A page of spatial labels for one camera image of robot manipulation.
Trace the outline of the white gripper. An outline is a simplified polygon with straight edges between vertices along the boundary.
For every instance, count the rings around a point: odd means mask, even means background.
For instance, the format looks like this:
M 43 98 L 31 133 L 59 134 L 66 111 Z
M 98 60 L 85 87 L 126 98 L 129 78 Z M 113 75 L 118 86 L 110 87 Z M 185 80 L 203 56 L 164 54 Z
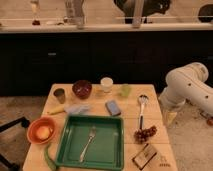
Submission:
M 182 109 L 185 102 L 173 103 L 165 100 L 160 101 L 163 120 L 165 125 L 169 126 L 176 118 L 177 113 Z

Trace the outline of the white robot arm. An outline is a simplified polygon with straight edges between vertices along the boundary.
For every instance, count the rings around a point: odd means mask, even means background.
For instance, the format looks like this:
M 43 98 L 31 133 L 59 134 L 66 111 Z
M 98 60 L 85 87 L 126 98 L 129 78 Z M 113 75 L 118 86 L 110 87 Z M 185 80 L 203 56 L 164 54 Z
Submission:
M 159 95 L 165 126 L 172 122 L 187 100 L 213 117 L 213 88 L 205 83 L 208 76 L 207 67 L 200 62 L 193 62 L 167 73 L 167 86 Z

